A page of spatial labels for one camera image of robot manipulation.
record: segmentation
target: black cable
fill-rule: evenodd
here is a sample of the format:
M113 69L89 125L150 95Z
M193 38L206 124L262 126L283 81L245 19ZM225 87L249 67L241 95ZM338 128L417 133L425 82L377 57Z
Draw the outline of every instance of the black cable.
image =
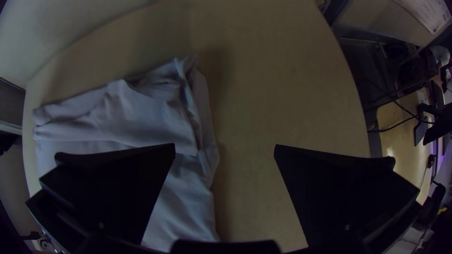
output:
M387 93L386 91L384 91L381 87L377 86L377 84L375 84L373 81L371 81L370 79L366 78L367 82L369 82L371 85L373 85L376 89L380 90L380 92L382 93ZM428 124L434 124L433 122L428 122L428 121L424 121L422 119L419 119L416 115L414 115L413 113L411 113L408 109L404 108L402 105L400 105L397 101L393 101L399 108L401 108L403 111L407 112L408 114L410 114L411 116L413 116L414 118L416 118L419 122L423 122L423 123L428 123Z
M394 125L394 126L392 126L392 127L389 127L389 128L387 128L387 129L383 129L383 130L367 130L367 132L380 132L380 133L381 133L381 132L386 132L386 131L392 130L392 129L394 129L395 127L397 127L397 126L403 124L404 122L409 121L409 120L414 119L414 118L415 118L415 117L410 117L410 118L408 118L408 119L405 119L405 120L401 121L400 123L398 123L398 124L396 124L396 125Z
M397 106L399 106L399 108L401 108L403 111L407 112L408 114L410 114L412 117L416 118L419 122L423 122L423 123L428 123L428 124L434 124L433 122L428 122L428 121L424 121L424 120L420 120L418 119L418 117L416 115L414 115L413 113L411 113L410 111L408 111L408 109L402 107L402 105L400 105L398 102L393 101Z

